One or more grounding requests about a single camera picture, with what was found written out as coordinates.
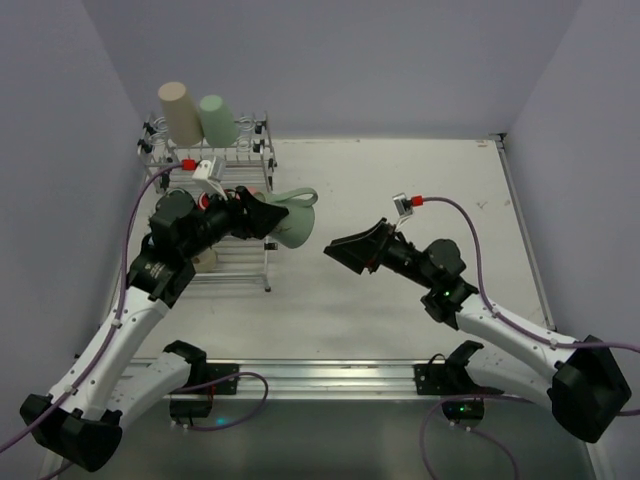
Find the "sage green mug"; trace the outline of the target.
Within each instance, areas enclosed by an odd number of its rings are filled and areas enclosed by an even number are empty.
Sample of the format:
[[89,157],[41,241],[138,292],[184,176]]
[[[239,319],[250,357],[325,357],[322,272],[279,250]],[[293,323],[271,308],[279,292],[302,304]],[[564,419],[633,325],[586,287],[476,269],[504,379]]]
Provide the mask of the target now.
[[288,211],[270,236],[289,249],[301,247],[310,237],[315,225],[314,205],[318,193],[311,187],[302,187],[282,193],[268,193],[266,202]]

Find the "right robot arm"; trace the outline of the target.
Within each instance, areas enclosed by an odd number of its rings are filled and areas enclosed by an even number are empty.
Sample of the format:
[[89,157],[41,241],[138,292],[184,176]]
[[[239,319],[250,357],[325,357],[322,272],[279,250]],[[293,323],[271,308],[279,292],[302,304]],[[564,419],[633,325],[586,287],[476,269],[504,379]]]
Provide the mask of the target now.
[[613,344],[593,335],[578,340],[559,334],[493,303],[464,280],[466,265],[450,239],[418,250],[394,225],[380,220],[364,232],[333,240],[324,252],[357,274],[385,267],[425,287],[421,303],[434,321],[481,340],[462,361],[465,379],[548,408],[582,441],[597,442],[631,399]]

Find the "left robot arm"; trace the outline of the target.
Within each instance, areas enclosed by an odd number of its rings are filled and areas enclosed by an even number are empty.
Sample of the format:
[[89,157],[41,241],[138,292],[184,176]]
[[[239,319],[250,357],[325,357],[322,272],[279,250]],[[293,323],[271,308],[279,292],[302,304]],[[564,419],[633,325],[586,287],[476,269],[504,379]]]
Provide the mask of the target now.
[[228,235],[263,239],[287,216],[243,186],[200,209],[182,190],[164,195],[131,263],[116,309],[46,395],[31,394],[20,415],[36,442],[88,472],[117,450],[125,428],[165,395],[205,382],[206,354],[181,341],[127,385],[119,380],[134,354],[195,276],[193,258]]

